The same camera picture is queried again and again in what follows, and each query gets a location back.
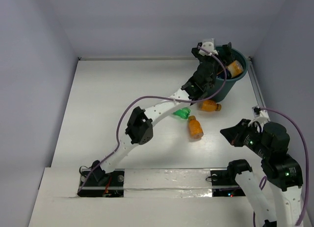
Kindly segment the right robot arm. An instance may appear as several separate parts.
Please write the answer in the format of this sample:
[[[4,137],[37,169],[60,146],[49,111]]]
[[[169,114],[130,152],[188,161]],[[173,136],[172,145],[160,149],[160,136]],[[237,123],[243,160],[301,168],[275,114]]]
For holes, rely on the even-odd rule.
[[[248,199],[261,227],[301,227],[304,213],[300,165],[288,154],[290,136],[286,128],[267,122],[258,130],[253,122],[242,119],[237,125],[220,130],[234,147],[248,147],[261,160],[261,167],[274,197],[271,207],[257,183],[253,170],[244,159],[229,162],[226,179],[238,184]]]

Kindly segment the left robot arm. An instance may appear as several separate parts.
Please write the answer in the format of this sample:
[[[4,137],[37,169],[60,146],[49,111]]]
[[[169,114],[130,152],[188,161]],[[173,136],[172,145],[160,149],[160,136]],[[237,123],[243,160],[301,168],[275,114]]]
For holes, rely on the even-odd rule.
[[[192,54],[198,59],[199,66],[192,77],[170,97],[158,97],[161,102],[142,109],[135,107],[135,100],[129,105],[133,109],[123,135],[116,132],[117,147],[101,161],[96,160],[90,172],[84,176],[84,182],[93,180],[97,185],[104,185],[109,174],[136,146],[146,144],[153,138],[153,128],[161,120],[184,107],[213,98],[220,91],[210,94],[219,71],[226,70],[226,64],[234,60],[232,44],[221,46],[218,52],[209,42],[198,44],[192,48]]]

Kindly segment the orange bottle blue label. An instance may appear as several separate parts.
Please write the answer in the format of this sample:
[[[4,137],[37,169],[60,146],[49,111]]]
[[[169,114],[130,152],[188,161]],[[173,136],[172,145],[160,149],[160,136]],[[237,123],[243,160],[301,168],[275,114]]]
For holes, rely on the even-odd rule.
[[[243,73],[244,69],[238,60],[233,61],[226,67],[227,79],[233,79]]]

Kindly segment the small orange juice bottle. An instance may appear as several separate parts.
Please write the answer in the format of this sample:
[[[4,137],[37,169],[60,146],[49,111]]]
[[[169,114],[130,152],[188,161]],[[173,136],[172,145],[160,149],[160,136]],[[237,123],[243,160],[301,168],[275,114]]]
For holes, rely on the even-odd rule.
[[[200,122],[193,115],[188,117],[188,128],[193,139],[200,139],[204,135]]]

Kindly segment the green plastic bottle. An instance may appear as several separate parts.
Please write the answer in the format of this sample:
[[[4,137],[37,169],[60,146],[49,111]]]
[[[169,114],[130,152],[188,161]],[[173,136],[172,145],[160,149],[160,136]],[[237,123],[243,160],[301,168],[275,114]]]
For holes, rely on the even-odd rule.
[[[181,119],[188,119],[190,113],[191,113],[191,109],[185,107],[185,108],[182,108],[182,109],[179,109],[179,110],[173,112],[173,115],[178,116]]]

